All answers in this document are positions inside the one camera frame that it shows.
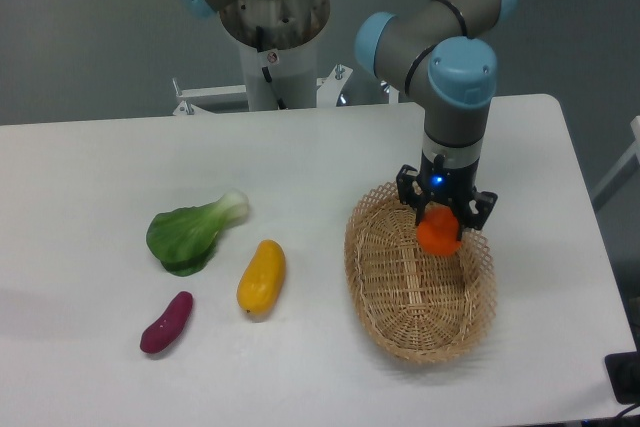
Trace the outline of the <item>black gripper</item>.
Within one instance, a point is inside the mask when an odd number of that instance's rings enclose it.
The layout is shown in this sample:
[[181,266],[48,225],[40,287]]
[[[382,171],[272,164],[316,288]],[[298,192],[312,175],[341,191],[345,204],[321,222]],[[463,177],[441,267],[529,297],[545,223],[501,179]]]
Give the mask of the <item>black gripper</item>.
[[426,207],[435,202],[448,206],[458,221],[456,239],[462,240],[466,230],[481,231],[491,215],[498,195],[490,191],[479,192],[475,177],[479,159],[465,167],[447,168],[421,156],[420,169],[403,165],[396,175],[398,197],[403,205],[415,212],[415,224],[423,219]]

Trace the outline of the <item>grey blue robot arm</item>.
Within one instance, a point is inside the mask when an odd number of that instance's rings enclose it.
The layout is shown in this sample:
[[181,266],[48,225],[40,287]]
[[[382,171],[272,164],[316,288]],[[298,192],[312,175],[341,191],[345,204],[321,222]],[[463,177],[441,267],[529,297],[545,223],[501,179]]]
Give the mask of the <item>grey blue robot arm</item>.
[[[326,28],[329,0],[182,0],[195,15],[218,15],[243,53],[253,111],[314,107],[313,43]],[[448,207],[460,230],[481,230],[497,197],[475,176],[497,58],[484,32],[508,17],[518,0],[428,0],[412,16],[371,15],[359,28],[359,65],[424,109],[418,168],[396,178],[400,200],[423,218],[430,203]]]

